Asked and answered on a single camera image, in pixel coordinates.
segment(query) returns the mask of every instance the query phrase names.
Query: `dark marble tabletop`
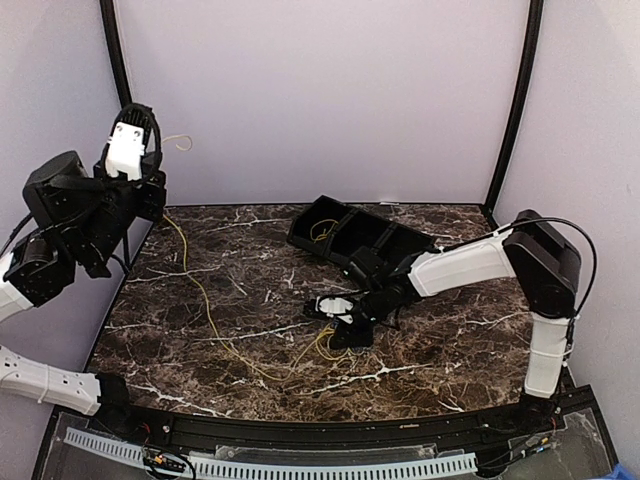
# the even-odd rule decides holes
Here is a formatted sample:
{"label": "dark marble tabletop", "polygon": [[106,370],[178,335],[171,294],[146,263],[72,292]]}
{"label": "dark marble tabletop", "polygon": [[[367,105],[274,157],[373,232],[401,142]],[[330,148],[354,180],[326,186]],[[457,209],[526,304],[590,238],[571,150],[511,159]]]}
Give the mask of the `dark marble tabletop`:
{"label": "dark marble tabletop", "polygon": [[[182,269],[180,236],[162,221],[115,300],[89,369],[124,376],[137,405],[250,420],[389,420],[517,401],[531,327],[513,279],[424,299],[402,311],[400,330],[378,327],[372,349],[331,361],[310,348],[292,368],[324,328],[302,315],[304,301],[353,289],[335,265],[286,243],[302,208],[168,208],[223,340]],[[364,208],[441,245],[488,230],[475,206]]]}

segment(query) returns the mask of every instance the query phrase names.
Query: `yellow wire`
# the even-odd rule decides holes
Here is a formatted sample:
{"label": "yellow wire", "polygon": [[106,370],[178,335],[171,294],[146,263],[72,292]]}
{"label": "yellow wire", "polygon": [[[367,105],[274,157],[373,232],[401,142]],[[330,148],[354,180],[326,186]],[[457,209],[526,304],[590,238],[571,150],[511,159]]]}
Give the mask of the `yellow wire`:
{"label": "yellow wire", "polygon": [[183,135],[169,135],[168,137],[164,137],[162,139],[162,141],[160,142],[160,144],[164,145],[169,140],[182,140],[183,138],[189,140],[189,146],[188,147],[182,147],[182,146],[180,146],[179,144],[176,143],[176,148],[178,150],[180,150],[181,152],[188,152],[193,147],[193,139],[189,135],[184,135],[184,134]]}
{"label": "yellow wire", "polygon": [[258,372],[260,375],[262,375],[265,378],[268,378],[270,380],[276,381],[276,382],[285,382],[287,381],[289,378],[291,378],[291,375],[293,375],[293,372],[295,371],[295,368],[298,366],[298,363],[300,362],[300,360],[302,360],[302,357],[304,357],[307,352],[309,351],[309,349],[311,349],[311,347],[313,347],[314,345],[317,345],[318,339],[322,338],[327,331],[327,328],[325,328],[324,330],[322,330],[322,332],[320,332],[320,335],[318,335],[318,337],[316,337],[309,345],[307,345],[307,347],[302,351],[302,353],[300,355],[298,355],[298,357],[293,361],[293,363],[291,364],[291,366],[289,367],[289,373],[283,377],[274,377],[273,375],[268,374],[267,372],[265,372],[264,370],[258,368],[257,366],[255,366],[253,363],[251,363],[249,360],[247,360],[245,357],[243,357],[242,355],[240,355],[238,352],[236,352],[233,348],[231,348],[229,345],[227,345],[220,336],[220,333],[218,332],[218,328],[216,327],[215,322],[213,321],[213,317],[211,316],[211,303],[209,302],[209,295],[207,295],[207,291],[205,290],[205,288],[202,286],[202,284],[196,280],[190,273],[189,270],[187,268],[187,260],[188,260],[188,243],[187,243],[187,237],[184,235],[184,233],[182,232],[182,229],[173,221],[171,220],[166,214],[164,215],[164,219],[169,222],[169,224],[175,228],[175,230],[180,234],[180,237],[182,238],[182,243],[184,245],[184,253],[182,256],[182,267],[184,269],[185,274],[187,275],[187,277],[198,286],[198,288],[200,289],[200,291],[202,292],[202,296],[204,297],[204,302],[205,305],[207,307],[207,318],[209,319],[209,323],[211,324],[211,328],[213,329],[213,333],[215,334],[216,338],[220,341],[220,343],[222,344],[222,346],[229,352],[231,353],[233,356],[235,356],[238,360],[240,360],[242,363],[244,363],[246,366],[248,366],[249,368],[251,368],[252,370],[255,370],[256,372]]}
{"label": "yellow wire", "polygon": [[[331,227],[329,228],[329,231],[327,231],[327,229],[325,228],[321,234],[319,234],[317,237],[314,238],[313,229],[316,228],[318,225],[322,225],[323,223],[326,223],[326,222],[331,222]],[[326,240],[329,237],[329,234],[331,233],[331,231],[335,228],[335,226],[338,223],[340,222],[338,222],[337,220],[334,220],[333,218],[325,218],[324,220],[320,220],[319,222],[314,223],[313,226],[309,229],[309,238],[313,241],[313,243]]]}

